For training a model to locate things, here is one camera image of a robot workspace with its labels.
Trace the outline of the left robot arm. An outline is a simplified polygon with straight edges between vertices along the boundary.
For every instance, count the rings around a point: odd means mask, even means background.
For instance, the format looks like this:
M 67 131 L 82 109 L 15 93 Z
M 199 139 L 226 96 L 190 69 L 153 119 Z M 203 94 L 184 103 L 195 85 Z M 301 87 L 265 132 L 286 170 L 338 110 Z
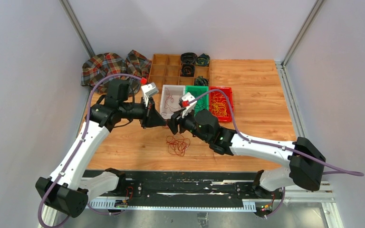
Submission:
M 142 84 L 141 90 L 141 101 L 130 103 L 130 83 L 122 79 L 109 82 L 107 93 L 91 106 L 80 135 L 63 161 L 48 178 L 37 180 L 36 189 L 44 205 L 76 218 L 96 197 L 106 192 L 115 196 L 126 192 L 125 174 L 113 168 L 89 180 L 81 179 L 99 145 L 122 119 L 139 120 L 143 128 L 166 125 L 152 98 L 158 93 L 155 83 Z

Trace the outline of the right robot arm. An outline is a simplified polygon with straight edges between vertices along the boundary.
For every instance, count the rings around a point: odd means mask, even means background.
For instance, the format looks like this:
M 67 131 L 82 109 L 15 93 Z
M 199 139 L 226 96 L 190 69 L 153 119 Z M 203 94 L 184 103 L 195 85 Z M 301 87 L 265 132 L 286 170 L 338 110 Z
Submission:
M 253 137 L 220 126 L 217 117 L 208 110 L 186 116 L 182 111 L 176 111 L 166 122 L 173 134 L 189 131 L 217 154 L 249 156 L 280 164 L 278 169 L 257 172 L 252 190 L 259 198 L 292 185 L 310 191 L 320 189 L 326 159 L 305 137 L 280 142 Z

